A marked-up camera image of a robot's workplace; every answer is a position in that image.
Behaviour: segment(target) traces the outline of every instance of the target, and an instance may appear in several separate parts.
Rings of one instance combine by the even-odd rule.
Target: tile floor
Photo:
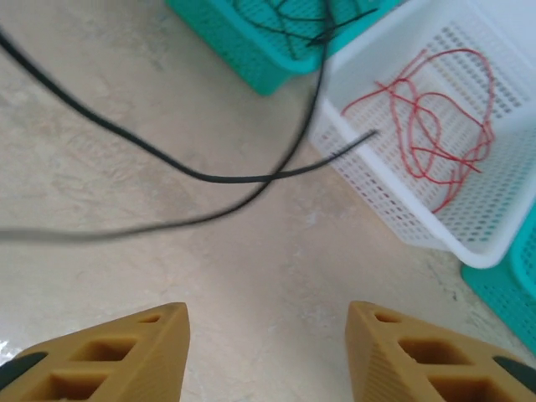
[[[250,91],[160,0],[4,0],[0,22],[98,111],[207,173],[263,173],[303,82]],[[0,222],[116,228],[183,218],[249,187],[185,178],[72,114],[0,57]],[[306,149],[296,162],[317,156]],[[331,169],[232,219],[104,245],[0,245],[0,354],[188,303],[183,402],[350,400],[348,303],[367,300],[505,347],[520,342],[446,253],[401,244]]]

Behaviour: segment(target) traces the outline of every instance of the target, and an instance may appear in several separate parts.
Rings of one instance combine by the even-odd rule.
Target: red string
[[[351,108],[362,101],[375,97],[376,95],[383,93],[387,93],[389,95],[389,108],[396,130],[400,156],[406,172],[413,178],[425,179],[439,186],[448,186],[446,196],[441,205],[432,211],[433,213],[436,213],[447,206],[457,196],[470,172],[481,173],[481,171],[475,165],[477,162],[481,162],[489,156],[491,145],[495,140],[491,123],[493,104],[495,102],[495,78],[493,76],[492,66],[489,61],[483,56],[483,54],[477,52],[476,50],[465,48],[453,49],[425,57],[426,53],[426,50],[422,50],[417,57],[411,60],[411,62],[404,67],[400,74],[389,85],[383,85],[376,81],[376,85],[379,87],[378,90],[354,100],[343,109],[342,114],[345,116]],[[481,121],[470,115],[458,103],[445,94],[441,94],[440,92],[425,92],[420,94],[416,85],[411,80],[419,73],[419,71],[422,70],[423,67],[435,59],[455,53],[466,53],[477,56],[482,62],[486,71],[489,79],[489,97],[487,107]],[[411,99],[408,99],[397,93],[397,89],[402,85],[407,86],[407,88],[410,90]],[[464,117],[469,119],[469,121],[480,127],[480,131],[477,135],[476,145],[474,147],[469,149],[463,155],[457,156],[446,151],[441,146],[441,139],[444,135],[441,119],[436,113],[421,105],[423,100],[429,97],[438,97],[447,101]],[[410,118],[405,129],[402,127],[397,109],[397,105],[400,102],[411,106]],[[433,121],[434,130],[429,129],[425,124],[424,116],[428,116]],[[425,139],[431,144],[430,148],[417,147],[415,145],[415,123],[422,130]],[[423,166],[423,163],[421,162],[424,155],[428,156],[426,163],[424,163],[425,166]],[[443,159],[456,164],[451,170],[448,180],[435,178],[431,174],[434,163],[438,159]]]

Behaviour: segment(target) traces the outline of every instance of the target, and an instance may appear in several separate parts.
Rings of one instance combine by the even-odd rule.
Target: plastic basket
[[[254,90],[272,94],[293,75],[311,73],[319,58],[307,41],[257,28],[250,21],[281,29],[281,21],[269,7],[272,0],[167,0],[167,4],[216,51]],[[340,29],[330,45],[330,53],[340,50],[394,8],[400,0],[331,0],[334,19],[348,21],[372,9],[378,11]],[[241,13],[233,4],[239,3]],[[320,18],[323,0],[287,0],[281,10],[299,18]],[[314,37],[323,31],[323,22],[284,21],[284,29]]]
[[[531,1],[521,3],[534,8]],[[488,15],[490,3],[502,4],[502,14],[494,8]],[[536,196],[536,58],[520,51],[515,34],[532,38],[528,30],[534,28],[509,29],[519,23],[508,18],[510,9],[511,2],[503,0],[412,0],[398,7],[332,57],[329,85],[310,134],[313,145],[327,156],[369,129],[379,129],[381,134],[333,166],[401,240],[450,250],[476,268],[501,261]],[[523,10],[523,5],[515,9]],[[494,23],[495,15],[508,22]],[[367,101],[356,116],[343,118],[341,112],[376,90],[376,80],[392,80],[422,49],[434,54],[461,47],[483,52],[492,63],[497,140],[490,157],[478,165],[482,173],[471,174],[454,201],[433,214],[445,194],[405,171],[388,97]],[[470,56],[449,56],[427,67],[416,84],[448,94],[481,116],[488,93],[480,67]],[[453,147],[466,142],[466,118],[452,110],[442,113],[450,122],[448,142]]]
[[[536,208],[501,264],[491,270],[464,266],[461,275],[536,354]]]

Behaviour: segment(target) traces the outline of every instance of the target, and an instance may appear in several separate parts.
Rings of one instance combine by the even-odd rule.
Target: tan plastic part
[[[0,402],[178,402],[190,327],[172,303],[33,346],[49,355],[5,388]]]
[[[535,402],[492,358],[505,350],[374,304],[350,304],[348,363],[356,402]]]

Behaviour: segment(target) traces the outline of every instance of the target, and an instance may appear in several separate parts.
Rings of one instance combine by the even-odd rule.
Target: turquoise basket
[[[536,354],[536,207],[501,264],[490,270],[464,266],[461,275]]]
[[[330,54],[359,36],[400,1],[331,0],[337,24],[348,21],[348,16],[377,11],[338,28]],[[281,21],[270,2],[280,4],[281,12],[291,19]],[[323,0],[167,0],[167,4],[261,95],[270,95],[292,76],[311,73],[319,66],[318,47],[299,37],[314,38],[324,30]],[[282,29],[294,36],[282,34]]]

